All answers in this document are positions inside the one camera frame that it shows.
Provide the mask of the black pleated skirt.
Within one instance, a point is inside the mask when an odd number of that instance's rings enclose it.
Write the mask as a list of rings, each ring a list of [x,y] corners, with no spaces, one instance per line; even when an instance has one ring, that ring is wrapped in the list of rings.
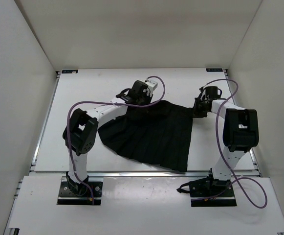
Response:
[[[117,155],[148,165],[187,171],[192,109],[166,100],[126,114],[98,129],[103,145]]]

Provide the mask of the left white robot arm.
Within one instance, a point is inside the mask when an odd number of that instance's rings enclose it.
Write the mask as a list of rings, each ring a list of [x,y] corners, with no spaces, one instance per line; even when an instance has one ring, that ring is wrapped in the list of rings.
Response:
[[[137,80],[131,88],[124,89],[110,102],[102,102],[90,111],[78,108],[70,113],[63,139],[69,152],[67,180],[75,194],[82,195],[87,191],[87,153],[94,146],[98,128],[124,115],[130,105],[149,105],[157,86],[155,81]]]

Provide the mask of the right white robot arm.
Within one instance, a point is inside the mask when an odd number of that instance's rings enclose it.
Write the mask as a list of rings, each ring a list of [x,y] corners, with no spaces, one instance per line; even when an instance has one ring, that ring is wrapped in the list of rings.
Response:
[[[222,186],[231,181],[232,170],[239,160],[258,145],[258,116],[256,110],[241,108],[222,98],[222,90],[217,86],[201,87],[199,90],[193,106],[193,117],[205,118],[208,113],[214,113],[216,124],[219,118],[224,120],[221,140],[216,127],[217,145],[220,147],[223,142],[224,148],[220,150],[220,159],[210,169],[211,180],[204,184],[205,192],[216,196]]]

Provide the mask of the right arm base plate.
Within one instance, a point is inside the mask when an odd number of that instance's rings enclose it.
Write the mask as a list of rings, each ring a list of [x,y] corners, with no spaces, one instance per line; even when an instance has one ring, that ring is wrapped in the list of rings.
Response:
[[[213,186],[212,180],[203,178],[189,181],[176,189],[190,195],[191,207],[235,207],[234,190],[227,186]]]

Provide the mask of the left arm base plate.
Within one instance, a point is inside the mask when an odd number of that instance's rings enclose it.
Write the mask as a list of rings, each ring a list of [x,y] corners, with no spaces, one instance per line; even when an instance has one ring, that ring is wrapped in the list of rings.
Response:
[[[58,192],[58,205],[87,205],[100,206],[103,192],[102,181],[89,181],[88,185],[93,191],[92,199],[91,193],[86,186],[81,186],[81,190],[73,189],[65,178],[62,178],[60,189]]]

